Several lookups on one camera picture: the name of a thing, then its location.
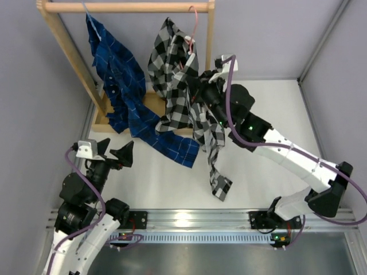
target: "plaid fabric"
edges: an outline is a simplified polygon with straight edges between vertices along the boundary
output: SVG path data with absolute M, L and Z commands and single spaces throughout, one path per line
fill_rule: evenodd
M 170 18 L 163 23 L 149 59 L 148 73 L 156 93 L 166 100 L 166 114 L 155 127 L 157 132 L 193 127 L 193 137 L 208 155 L 212 194 L 223 201 L 232 182 L 219 174 L 214 164 L 225 144 L 224 129 L 199 103 L 190 105 L 188 80 L 198 78 L 198 58 L 193 41 Z
M 172 132 L 155 132 L 159 116 L 143 105 L 144 73 L 132 53 L 94 18 L 87 16 L 87 27 L 93 66 L 114 108 L 114 113 L 108 114 L 110 125 L 117 133 L 130 128 L 132 137 L 141 138 L 168 158 L 191 168 L 199 145 Z

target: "table surface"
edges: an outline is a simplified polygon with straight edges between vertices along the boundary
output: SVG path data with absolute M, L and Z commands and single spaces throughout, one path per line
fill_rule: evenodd
M 319 155 L 317 143 L 295 80 L 237 81 L 255 98 L 251 111 L 270 122 L 285 137 Z M 134 164 L 111 171 L 105 200 L 118 198 L 132 209 L 251 209 L 268 208 L 274 198 L 290 195 L 307 184 L 264 157 L 234 145 L 227 138 L 217 169 L 233 181 L 224 202 L 214 197 L 206 153 L 198 154 L 192 169 L 166 158 L 130 134 L 96 133 L 90 139 L 111 138 L 109 149 L 134 140 Z

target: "clothes rack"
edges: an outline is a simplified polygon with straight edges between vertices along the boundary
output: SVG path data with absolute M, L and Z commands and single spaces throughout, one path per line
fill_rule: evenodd
M 215 0 L 204 3 L 182 2 L 182 3 L 85 3 L 90 13 L 194 13 L 194 6 L 198 13 L 208 14 L 208 26 L 206 30 L 206 56 L 205 70 L 210 69 L 212 58 L 212 40 L 214 25 Z M 59 17 L 59 13 L 85 13 L 82 3 L 50 2 L 50 0 L 37 0 L 37 8 L 48 24 L 51 32 L 62 48 L 64 54 L 72 65 L 85 90 L 96 106 L 92 129 L 95 132 L 114 132 L 108 124 L 106 113 L 113 112 L 110 100 L 103 92 L 100 96 L 95 81 L 83 61 L 77 46 L 71 39 L 65 25 Z M 161 100 L 153 90 L 148 90 L 144 104 L 158 116 L 165 113 L 165 102 Z M 192 129 L 180 129 L 176 131 L 179 135 L 189 135 Z

